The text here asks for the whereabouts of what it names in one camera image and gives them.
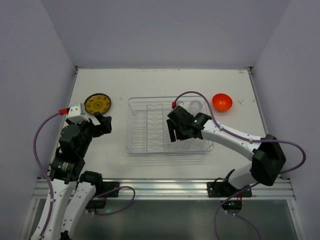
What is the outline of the orange plastic bowl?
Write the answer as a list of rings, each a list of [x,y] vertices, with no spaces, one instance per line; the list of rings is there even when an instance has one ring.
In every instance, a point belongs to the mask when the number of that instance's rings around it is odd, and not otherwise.
[[[212,97],[212,105],[216,110],[226,112],[232,108],[233,100],[225,93],[217,93]]]

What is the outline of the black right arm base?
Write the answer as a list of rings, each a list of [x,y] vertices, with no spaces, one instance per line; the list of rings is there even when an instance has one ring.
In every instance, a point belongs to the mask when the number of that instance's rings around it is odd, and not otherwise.
[[[230,176],[227,175],[225,178],[218,177],[214,181],[206,183],[206,190],[209,198],[228,198],[240,190],[248,187],[237,189],[229,183]]]

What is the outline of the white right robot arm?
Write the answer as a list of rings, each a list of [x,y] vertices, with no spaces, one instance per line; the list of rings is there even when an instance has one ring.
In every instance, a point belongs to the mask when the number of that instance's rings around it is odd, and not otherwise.
[[[171,142],[200,139],[218,143],[249,160],[249,164],[232,169],[225,178],[207,183],[210,197],[230,197],[254,183],[272,186],[280,174],[286,157],[277,139],[270,134],[264,138],[227,128],[202,112],[192,115],[176,106],[167,115]]]

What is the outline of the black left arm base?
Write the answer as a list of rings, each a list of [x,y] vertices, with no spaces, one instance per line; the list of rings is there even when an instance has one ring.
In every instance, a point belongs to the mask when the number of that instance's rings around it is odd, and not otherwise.
[[[120,183],[118,181],[104,181],[103,182],[103,188],[102,188],[102,192],[104,193],[104,195],[102,196],[103,198],[117,198],[119,196],[119,190],[113,191],[111,193],[107,193],[110,192],[111,190],[117,189],[120,187]]]

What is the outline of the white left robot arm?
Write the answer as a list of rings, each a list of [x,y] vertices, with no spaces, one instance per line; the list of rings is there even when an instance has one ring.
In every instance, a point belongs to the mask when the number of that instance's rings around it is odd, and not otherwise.
[[[39,131],[33,140],[35,160],[48,184],[48,194],[38,225],[31,236],[33,240],[70,240],[85,207],[103,188],[103,178],[98,172],[85,171],[85,154],[93,138],[112,131],[111,116],[94,113],[99,124],[88,118],[73,122],[66,119],[67,126],[62,130],[50,172],[42,166],[37,153]]]

